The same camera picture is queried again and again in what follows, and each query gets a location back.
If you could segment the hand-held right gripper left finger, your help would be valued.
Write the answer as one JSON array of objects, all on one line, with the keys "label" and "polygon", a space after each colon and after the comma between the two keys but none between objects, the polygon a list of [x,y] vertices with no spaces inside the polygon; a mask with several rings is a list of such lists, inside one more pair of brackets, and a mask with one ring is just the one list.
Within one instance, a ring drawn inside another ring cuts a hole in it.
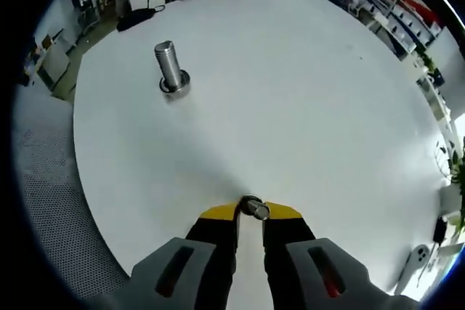
[{"label": "hand-held right gripper left finger", "polygon": [[209,208],[186,237],[136,264],[127,309],[225,309],[236,269],[237,203]]}]

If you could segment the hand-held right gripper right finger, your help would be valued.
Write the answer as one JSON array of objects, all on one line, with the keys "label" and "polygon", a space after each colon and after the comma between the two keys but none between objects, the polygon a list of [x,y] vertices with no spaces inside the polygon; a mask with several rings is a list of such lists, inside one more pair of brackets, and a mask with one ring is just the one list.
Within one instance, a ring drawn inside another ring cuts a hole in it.
[{"label": "hand-held right gripper right finger", "polygon": [[268,203],[263,222],[264,269],[275,309],[417,309],[388,295],[364,264],[328,238],[316,238],[295,209]]}]

